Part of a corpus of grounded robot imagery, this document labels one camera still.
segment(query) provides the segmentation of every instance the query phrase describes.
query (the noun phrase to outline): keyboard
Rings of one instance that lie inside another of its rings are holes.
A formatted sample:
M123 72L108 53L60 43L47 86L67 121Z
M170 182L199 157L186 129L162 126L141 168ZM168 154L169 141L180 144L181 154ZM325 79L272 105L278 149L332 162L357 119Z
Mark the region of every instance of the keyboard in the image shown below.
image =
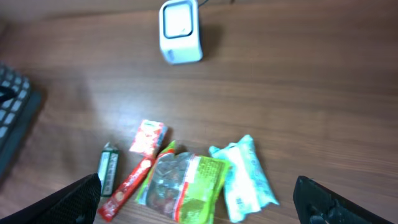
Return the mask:
M18 116L21 114L30 96L30 83L26 77L0 62L0 86L10 88L15 97L0 102L0 149L13 129Z

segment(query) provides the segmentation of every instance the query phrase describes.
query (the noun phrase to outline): red candy bar wrapper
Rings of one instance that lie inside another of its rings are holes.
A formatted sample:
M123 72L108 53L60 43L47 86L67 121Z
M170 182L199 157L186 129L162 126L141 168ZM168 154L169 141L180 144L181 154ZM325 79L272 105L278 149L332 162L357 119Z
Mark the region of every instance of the red candy bar wrapper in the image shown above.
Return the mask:
M130 147L130 151L144 157L108 201L98 209L98 213L105 221L110 222L113 219L120 208L137 189L139 184L144 180L155 162L155 155L162 144L166 130L167 127L163 123L148 120L142 121Z

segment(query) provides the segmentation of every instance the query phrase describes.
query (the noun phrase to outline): brown wooden surface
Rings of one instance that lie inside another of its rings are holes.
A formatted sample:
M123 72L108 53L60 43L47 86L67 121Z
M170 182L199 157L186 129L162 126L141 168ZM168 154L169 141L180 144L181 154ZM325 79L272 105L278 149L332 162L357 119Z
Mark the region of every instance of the brown wooden surface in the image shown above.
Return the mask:
M0 217L96 172L108 141L123 151L120 183L147 118L204 155L252 135L280 206L245 223L298 223L298 175L398 222L397 4L270 2L200 15L205 58L181 66L159 52L157 11L8 30L0 58L47 99L1 182ZM221 197L215 223L227 222ZM130 200L114 223L172 221Z

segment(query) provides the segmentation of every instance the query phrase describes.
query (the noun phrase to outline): light blue plastic packet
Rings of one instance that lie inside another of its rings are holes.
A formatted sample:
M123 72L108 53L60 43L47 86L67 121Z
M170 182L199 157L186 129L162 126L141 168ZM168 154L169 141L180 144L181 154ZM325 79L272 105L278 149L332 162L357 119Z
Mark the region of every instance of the light blue plastic packet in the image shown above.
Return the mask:
M228 160L233 165L224 184L231 222L243 221L247 214L258 212L269 203L279 205L261 169L250 135L245 135L238 143L230 143L224 149L211 146L209 153L212 157Z

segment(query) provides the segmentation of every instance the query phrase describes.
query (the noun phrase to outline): blue wrapper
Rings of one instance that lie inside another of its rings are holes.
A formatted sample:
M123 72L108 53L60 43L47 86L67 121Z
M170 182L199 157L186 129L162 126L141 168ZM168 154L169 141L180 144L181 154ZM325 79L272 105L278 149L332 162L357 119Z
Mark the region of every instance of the blue wrapper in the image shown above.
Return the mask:
M224 149L211 146L209 153L233 165L224 185L231 222L243 221L248 213L258 212L269 203L279 204L261 169L250 135L245 135L238 143L230 143Z

